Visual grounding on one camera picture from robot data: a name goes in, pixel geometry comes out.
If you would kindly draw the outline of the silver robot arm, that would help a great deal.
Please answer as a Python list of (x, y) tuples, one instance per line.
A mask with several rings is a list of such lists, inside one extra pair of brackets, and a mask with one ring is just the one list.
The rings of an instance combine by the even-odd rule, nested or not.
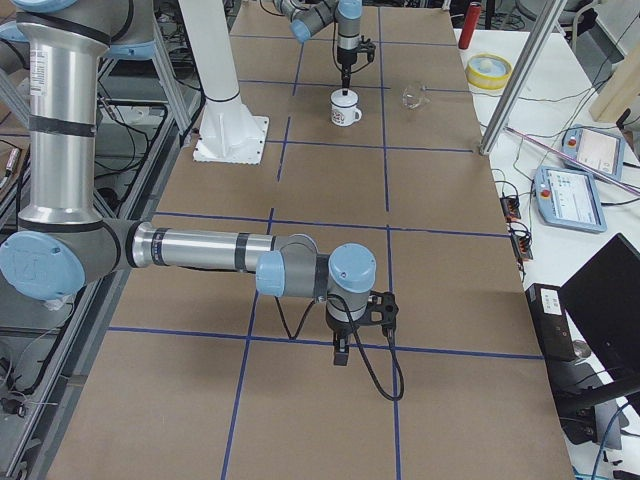
[(55, 300), (127, 268), (248, 272), (263, 295), (326, 306), (334, 361), (371, 319), (376, 261), (349, 243), (323, 255), (305, 235), (182, 231), (102, 217), (94, 207), (97, 75), (106, 56), (148, 58), (149, 1), (20, 1), (30, 47), (30, 200), (1, 247), (1, 271), (21, 294)]
[(369, 43), (360, 34), (363, 4), (359, 0), (319, 1), (303, 6), (300, 1), (275, 0), (276, 11), (290, 21), (294, 37), (305, 43), (329, 25), (337, 28), (336, 64), (341, 74), (341, 94), (350, 89), (353, 67)]

